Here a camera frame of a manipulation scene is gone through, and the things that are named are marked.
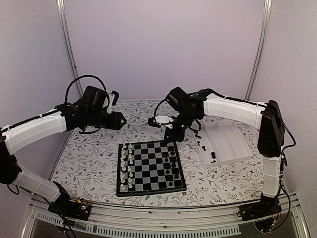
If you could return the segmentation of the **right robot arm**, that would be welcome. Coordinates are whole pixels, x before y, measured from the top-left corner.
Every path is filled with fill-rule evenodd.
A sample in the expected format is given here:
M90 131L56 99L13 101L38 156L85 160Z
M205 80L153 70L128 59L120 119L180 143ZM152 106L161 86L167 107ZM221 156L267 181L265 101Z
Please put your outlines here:
M165 100L178 112L166 125L164 141L182 142L185 131L204 116L216 116L245 123L259 131L257 149L263 159L263 191L256 212L267 216L275 209L281 191L281 156L285 128L276 101L256 103L228 97L207 88L192 94L180 87L172 89Z

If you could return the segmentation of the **black and grey chessboard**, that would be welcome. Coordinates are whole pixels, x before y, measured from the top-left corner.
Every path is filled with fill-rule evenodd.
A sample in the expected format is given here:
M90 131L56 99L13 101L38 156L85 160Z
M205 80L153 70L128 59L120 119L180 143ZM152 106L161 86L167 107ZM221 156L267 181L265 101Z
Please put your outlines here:
M123 146L126 146L125 152L121 151ZM171 151L175 151L174 156L171 156ZM165 157L170 158L170 165L176 161L175 168L167 168L171 170L169 175L165 173ZM176 174L179 174L179 179L174 178ZM173 186L168 185L170 181L173 182ZM128 188L129 183L133 185L131 189ZM124 191L120 189L121 184L126 186ZM119 144L116 196L145 196L182 192L186 189L175 142L166 144L163 141L149 141Z

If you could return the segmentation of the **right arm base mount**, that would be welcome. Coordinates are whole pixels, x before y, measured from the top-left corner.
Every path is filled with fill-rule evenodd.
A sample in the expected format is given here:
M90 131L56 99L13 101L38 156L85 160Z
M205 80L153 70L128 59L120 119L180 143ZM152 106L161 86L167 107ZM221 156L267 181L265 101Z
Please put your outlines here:
M255 227L258 231L267 233L271 232L277 223L277 218L282 211L279 200L262 199L255 203L239 206L237 216L242 218L242 221L260 219L255 222Z

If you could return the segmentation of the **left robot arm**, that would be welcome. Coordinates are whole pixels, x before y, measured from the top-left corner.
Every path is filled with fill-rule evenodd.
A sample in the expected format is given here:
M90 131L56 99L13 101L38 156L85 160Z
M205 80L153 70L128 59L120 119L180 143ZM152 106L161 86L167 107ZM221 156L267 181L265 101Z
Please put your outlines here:
M65 100L45 113L6 126L0 131L0 182L14 185L53 203L63 215L70 215L73 203L68 192L56 182L43 178L18 162L16 156L41 140L74 129L120 130L126 124L121 112L112 109L119 99L117 91L107 92L94 86L86 87L75 103Z

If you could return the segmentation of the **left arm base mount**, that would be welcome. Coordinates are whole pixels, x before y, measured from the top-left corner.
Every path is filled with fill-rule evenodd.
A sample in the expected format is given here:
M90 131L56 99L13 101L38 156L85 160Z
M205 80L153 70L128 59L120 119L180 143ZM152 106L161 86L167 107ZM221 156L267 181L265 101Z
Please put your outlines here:
M69 197L59 197L51 202L48 211L70 218L87 221L91 213L91 201L79 198L76 201Z

